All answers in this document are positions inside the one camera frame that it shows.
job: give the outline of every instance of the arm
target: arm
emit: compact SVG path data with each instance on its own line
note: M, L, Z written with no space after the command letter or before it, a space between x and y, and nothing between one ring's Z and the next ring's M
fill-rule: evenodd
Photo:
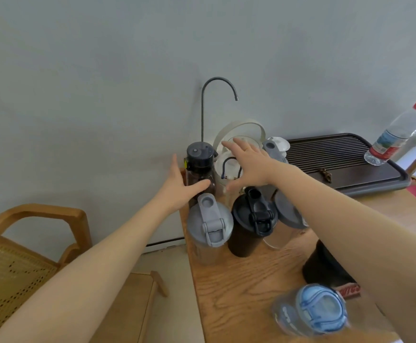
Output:
M159 224L209 183L185 187L173 155L156 196L30 297L0 328L0 342L89 342Z
M337 261L364 287L404 342L416 342L416 235L382 214L235 140L223 143L243 176L228 190L273 184Z

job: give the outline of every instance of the black shaker bottle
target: black shaker bottle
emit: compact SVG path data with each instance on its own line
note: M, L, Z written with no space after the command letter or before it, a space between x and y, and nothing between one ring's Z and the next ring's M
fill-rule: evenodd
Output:
M356 282L332 256L321 240L318 240L316 249L303 265L302 273L308 284L316 282L330 288Z
M255 187L247 187L233 205L234 228L227 242L232 254L248 257L278 221L276 207Z
M210 179L208 189L194 196L189 201L189 207L197 204L197 198L202 193L216 194L214 181L214 158L218 155L211 144L206 142L194 142L187 149L188 157L184 159L186 168L186 185L192 185L203 179Z

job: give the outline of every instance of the left hand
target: left hand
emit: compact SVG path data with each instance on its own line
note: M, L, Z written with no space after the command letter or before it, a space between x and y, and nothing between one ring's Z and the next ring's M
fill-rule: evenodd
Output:
M182 181L181 172L177 164L177 155L173 154L168 177L156 194L158 199L168 210L168 214L176 212L199 192L207 189L210 185L209 179L204 179L193 185L185 186Z

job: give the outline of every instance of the floor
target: floor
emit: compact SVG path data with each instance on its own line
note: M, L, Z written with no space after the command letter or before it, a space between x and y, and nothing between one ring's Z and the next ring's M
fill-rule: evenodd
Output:
M205 342L186 246L143 254L134 271L158 271L170 292L154 300L146 343Z

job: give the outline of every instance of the hand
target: hand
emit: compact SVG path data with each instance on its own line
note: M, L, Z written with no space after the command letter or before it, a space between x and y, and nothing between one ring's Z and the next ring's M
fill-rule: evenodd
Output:
M272 184L274 168L280 162L270 158L265 150L257 149L239 138L234 138L234 143L224 141L222 145L232 152L243 169L240 178L227 184L227 191L237 192L243 187Z
M168 177L154 198L166 207L168 214L171 214L188 203L199 192L207 189L210 183L209 179L204 179L188 187L185 186L178 168L177 156L173 154Z

